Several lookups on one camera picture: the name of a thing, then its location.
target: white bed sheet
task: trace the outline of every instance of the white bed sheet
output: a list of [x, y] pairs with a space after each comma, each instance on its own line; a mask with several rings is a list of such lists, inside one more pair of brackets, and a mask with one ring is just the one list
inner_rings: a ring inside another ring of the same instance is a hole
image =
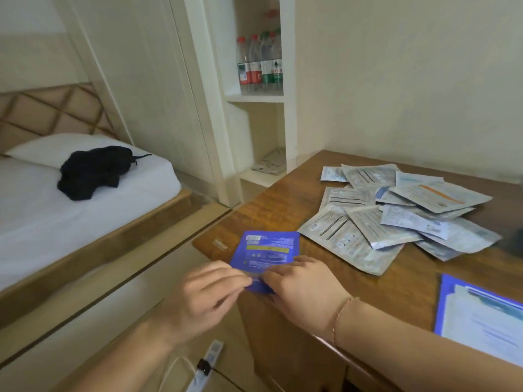
[[154, 210], [181, 190], [169, 161], [138, 160], [117, 188], [74, 202], [56, 188], [60, 171], [0, 159], [0, 291]]

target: hand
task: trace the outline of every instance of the hand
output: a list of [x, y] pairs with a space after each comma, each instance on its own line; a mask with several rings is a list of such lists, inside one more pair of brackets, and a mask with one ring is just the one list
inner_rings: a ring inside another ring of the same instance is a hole
[[223, 261], [189, 272], [153, 315], [174, 347], [216, 326], [252, 279]]
[[292, 263], [269, 268], [262, 279], [274, 290], [274, 303], [291, 322], [331, 341], [336, 316], [351, 295], [324, 263], [297, 256]]

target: wooden desk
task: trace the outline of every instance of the wooden desk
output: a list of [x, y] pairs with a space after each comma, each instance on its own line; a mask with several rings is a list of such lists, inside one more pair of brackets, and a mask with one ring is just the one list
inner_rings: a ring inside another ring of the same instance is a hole
[[[245, 230], [296, 231], [316, 214], [327, 186], [324, 166], [363, 166], [388, 162], [321, 151], [271, 186], [252, 202], [221, 220], [193, 245], [212, 260], [229, 262]], [[438, 302], [440, 274], [447, 273], [494, 293], [523, 302], [523, 261], [500, 247], [518, 245], [523, 226], [523, 189], [514, 184], [398, 164], [404, 172], [442, 176], [446, 181], [493, 197], [466, 217], [504, 237], [495, 247], [474, 255], [439, 261], [415, 245], [406, 244], [381, 277], [365, 274], [307, 238], [300, 239], [300, 253], [326, 263], [354, 296], [390, 315], [432, 330]], [[268, 386], [285, 392], [338, 392], [345, 363], [313, 337], [287, 322], [263, 297], [245, 292], [239, 307], [255, 360], [257, 374]], [[375, 374], [349, 369], [349, 378], [362, 390], [383, 390]]]

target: person's left hand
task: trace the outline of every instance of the person's left hand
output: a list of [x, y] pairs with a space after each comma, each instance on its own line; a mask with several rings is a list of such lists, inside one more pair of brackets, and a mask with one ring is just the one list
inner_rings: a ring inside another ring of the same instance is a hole
[[216, 326], [252, 282], [242, 271], [214, 261], [189, 272], [153, 319], [166, 332], [169, 344], [187, 342]]

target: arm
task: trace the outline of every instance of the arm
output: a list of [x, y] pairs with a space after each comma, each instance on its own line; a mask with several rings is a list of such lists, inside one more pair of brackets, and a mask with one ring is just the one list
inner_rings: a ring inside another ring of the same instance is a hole
[[[300, 256], [264, 274], [295, 324], [383, 374], [405, 391], [523, 390], [523, 369], [404, 323], [350, 294], [322, 262]], [[336, 322], [339, 311], [343, 308]]]
[[138, 392], [177, 345], [218, 324], [251, 283], [250, 277], [221, 261], [192, 271], [71, 390]]

